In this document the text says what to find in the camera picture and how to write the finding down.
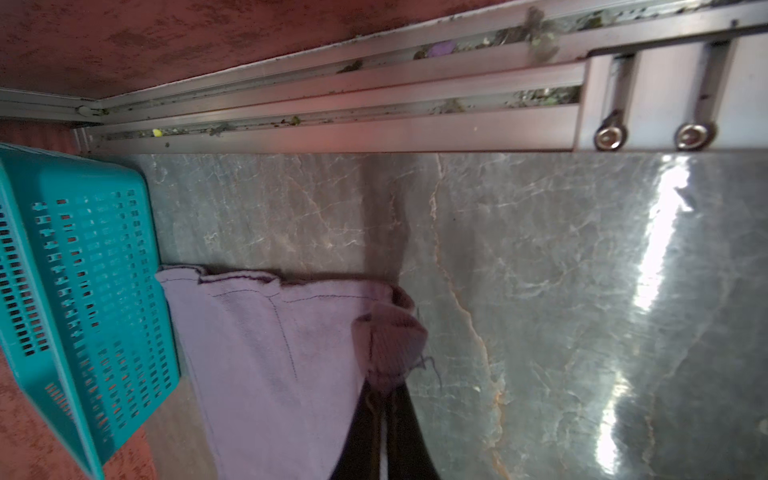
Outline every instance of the towel stitching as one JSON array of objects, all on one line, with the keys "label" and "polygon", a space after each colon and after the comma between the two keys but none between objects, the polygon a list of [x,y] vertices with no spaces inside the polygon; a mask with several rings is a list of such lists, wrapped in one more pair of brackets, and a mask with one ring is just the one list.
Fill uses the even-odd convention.
[{"label": "towel stitching", "polygon": [[[261,291],[260,291],[260,290],[252,290],[252,289],[250,289],[250,288],[245,288],[245,289],[242,289],[242,290],[231,290],[231,291],[229,291],[229,292],[224,292],[224,293],[217,293],[216,295],[211,295],[211,296],[222,296],[222,295],[227,295],[228,293],[238,293],[238,292],[254,292],[254,293],[261,293]],[[273,297],[274,295],[264,295],[264,296],[265,296],[266,298],[270,298],[270,297]]]},{"label": "towel stitching", "polygon": [[278,280],[278,278],[270,277],[270,276],[233,275],[233,276],[227,276],[224,278],[217,278],[215,280],[204,279],[202,276],[199,276],[198,278],[172,278],[169,280],[158,280],[158,281],[160,281],[160,283],[166,283],[166,282],[174,282],[176,280],[192,280],[202,285],[204,283],[219,283],[219,282],[223,282],[224,280],[232,280],[232,279],[257,280],[264,283],[272,283],[273,281]]},{"label": "towel stitching", "polygon": [[280,332],[283,334],[283,341],[286,343],[286,350],[288,350],[288,359],[290,360],[290,366],[293,369],[293,378],[299,381],[299,376],[296,374],[296,365],[293,364],[293,355],[290,352],[290,345],[288,344],[288,338],[286,337],[286,331],[283,329],[283,321],[280,319],[280,314],[277,312],[277,307],[271,298],[267,297],[267,300],[272,303],[272,308],[275,310],[275,317],[277,317],[277,324],[280,326]]},{"label": "towel stitching", "polygon": [[375,329],[374,325],[371,325],[371,332],[370,336],[368,338],[368,364],[370,365],[373,363],[373,330]]}]

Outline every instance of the teal plastic basket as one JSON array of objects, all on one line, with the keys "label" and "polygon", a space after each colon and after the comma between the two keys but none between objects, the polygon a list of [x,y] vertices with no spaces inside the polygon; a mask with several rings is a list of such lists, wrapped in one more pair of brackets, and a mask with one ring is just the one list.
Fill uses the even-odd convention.
[{"label": "teal plastic basket", "polygon": [[141,176],[0,144],[0,339],[92,478],[178,384]]}]

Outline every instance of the red textured wall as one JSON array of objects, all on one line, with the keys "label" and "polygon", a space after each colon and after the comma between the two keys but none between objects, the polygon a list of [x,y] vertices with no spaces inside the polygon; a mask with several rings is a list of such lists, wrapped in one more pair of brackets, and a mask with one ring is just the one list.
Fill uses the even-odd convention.
[{"label": "red textured wall", "polygon": [[66,154],[79,153],[69,124],[0,120],[0,141]]},{"label": "red textured wall", "polygon": [[102,98],[502,0],[1,0],[0,87]]},{"label": "red textured wall", "polygon": [[[128,439],[104,466],[107,480],[155,480],[144,429]],[[16,386],[0,353],[0,478],[88,480],[64,446]]]}]

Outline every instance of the gray marble panel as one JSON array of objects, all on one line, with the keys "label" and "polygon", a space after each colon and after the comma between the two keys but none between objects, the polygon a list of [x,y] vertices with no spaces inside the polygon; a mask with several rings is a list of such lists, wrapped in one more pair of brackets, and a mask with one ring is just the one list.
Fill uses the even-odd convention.
[{"label": "gray marble panel", "polygon": [[[166,263],[399,282],[442,380],[409,386],[445,480],[733,479],[768,478],[765,156],[109,160],[146,176]],[[202,435],[153,422],[159,463],[168,423]]]}]

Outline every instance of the bolt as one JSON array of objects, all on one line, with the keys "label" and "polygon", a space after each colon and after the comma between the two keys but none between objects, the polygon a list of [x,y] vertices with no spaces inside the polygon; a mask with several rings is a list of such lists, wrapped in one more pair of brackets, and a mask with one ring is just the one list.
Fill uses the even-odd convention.
[{"label": "bolt", "polygon": [[674,135],[678,150],[694,151],[706,147],[714,138],[714,128],[705,124],[683,124]]},{"label": "bolt", "polygon": [[594,146],[603,151],[618,150],[624,144],[626,137],[621,127],[615,125],[603,127],[594,136]]}]

